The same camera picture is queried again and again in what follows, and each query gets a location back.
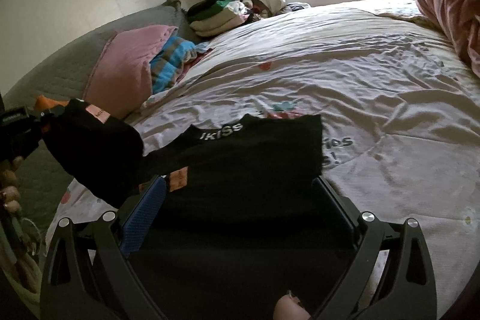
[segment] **hand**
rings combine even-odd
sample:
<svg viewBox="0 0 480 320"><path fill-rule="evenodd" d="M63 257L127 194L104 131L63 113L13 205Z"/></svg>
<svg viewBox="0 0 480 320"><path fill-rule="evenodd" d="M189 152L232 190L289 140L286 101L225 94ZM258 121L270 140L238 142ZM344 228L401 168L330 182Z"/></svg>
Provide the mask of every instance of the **hand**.
<svg viewBox="0 0 480 320"><path fill-rule="evenodd" d="M20 204L18 203L18 199L20 199L20 194L17 190L17 177L15 175L15 171L23 162L22 157L17 157L8 164L7 168L0 172L0 199L1 204L0 208L3 207L8 210L10 213L15 213L20 210ZM18 270L16 266L11 264L8 260L4 249L0 245L0 268L4 271L8 272L12 276L14 280L17 282L20 281L20 277L18 275Z"/></svg>
<svg viewBox="0 0 480 320"><path fill-rule="evenodd" d="M20 193L17 190L17 177L15 171L22 164L23 158L21 156L16 157L10 165L11 169L6 169L0 172L0 199L2 201L3 207L8 210L10 213L15 213L20 210L20 204L18 200L20 199Z"/></svg>

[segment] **black cloth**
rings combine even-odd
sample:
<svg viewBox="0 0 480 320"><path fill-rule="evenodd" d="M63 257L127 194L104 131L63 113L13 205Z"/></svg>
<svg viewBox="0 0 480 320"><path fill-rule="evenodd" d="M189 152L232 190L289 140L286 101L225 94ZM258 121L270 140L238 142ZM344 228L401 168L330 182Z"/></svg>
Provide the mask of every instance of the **black cloth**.
<svg viewBox="0 0 480 320"><path fill-rule="evenodd" d="M350 261L305 192L322 160L319 115L191 126L143 160L188 167L129 259L170 320L270 319L288 289L316 310Z"/></svg>
<svg viewBox="0 0 480 320"><path fill-rule="evenodd" d="M224 0L203 0L201 2L198 2L188 9L187 16L192 17L197 15L198 13L201 13L204 10L210 9L217 1L224 1Z"/></svg>
<svg viewBox="0 0 480 320"><path fill-rule="evenodd" d="M130 125L113 116L102 122L88 107L92 106L87 102L71 100L65 112L50 121L43 139L66 172L119 208L138 189L143 141ZM101 111L100 116L108 115Z"/></svg>
<svg viewBox="0 0 480 320"><path fill-rule="evenodd" d="M314 210L303 192L322 173L319 115L294 120L251 115L219 129L190 126L142 161L145 179L188 167L159 218L178 223L257 223Z"/></svg>

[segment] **bedsheet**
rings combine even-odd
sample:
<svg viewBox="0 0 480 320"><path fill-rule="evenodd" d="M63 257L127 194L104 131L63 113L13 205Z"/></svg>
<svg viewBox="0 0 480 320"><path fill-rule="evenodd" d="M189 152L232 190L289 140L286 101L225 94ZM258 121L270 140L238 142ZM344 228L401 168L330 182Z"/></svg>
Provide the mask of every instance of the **bedsheet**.
<svg viewBox="0 0 480 320"><path fill-rule="evenodd" d="M383 7L316 7L219 36L128 121L148 153L190 124L322 114L326 178L361 211L420 222L441 317L480 260L480 84L445 36L405 13L378 17ZM411 2L402 8L415 13ZM112 209L75 181L64 198L47 240L64 216L78 223ZM382 254L367 293L384 264Z"/></svg>

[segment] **black shirt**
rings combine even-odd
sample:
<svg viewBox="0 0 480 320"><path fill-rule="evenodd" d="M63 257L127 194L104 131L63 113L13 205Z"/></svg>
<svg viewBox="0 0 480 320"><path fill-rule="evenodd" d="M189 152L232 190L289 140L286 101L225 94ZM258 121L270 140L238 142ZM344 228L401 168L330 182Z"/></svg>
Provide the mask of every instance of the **black shirt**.
<svg viewBox="0 0 480 320"><path fill-rule="evenodd" d="M170 320L271 319L288 289L316 310L350 256L305 192L322 160L319 115L191 126L145 158L175 190L130 262Z"/></svg>

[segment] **clothing label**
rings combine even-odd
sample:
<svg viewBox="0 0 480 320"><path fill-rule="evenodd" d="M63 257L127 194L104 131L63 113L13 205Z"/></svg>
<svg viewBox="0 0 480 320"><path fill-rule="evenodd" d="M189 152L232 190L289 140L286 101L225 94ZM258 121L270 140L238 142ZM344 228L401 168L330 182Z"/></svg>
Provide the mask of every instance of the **clothing label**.
<svg viewBox="0 0 480 320"><path fill-rule="evenodd" d="M95 117L102 124L107 122L107 120L110 117L110 113L107 113L105 110L102 110L99 107L96 107L94 105L89 105L86 110L87 110L88 113L90 113L93 117Z"/></svg>
<svg viewBox="0 0 480 320"><path fill-rule="evenodd" d="M170 174L170 191L175 191L187 185L188 167L174 171Z"/></svg>

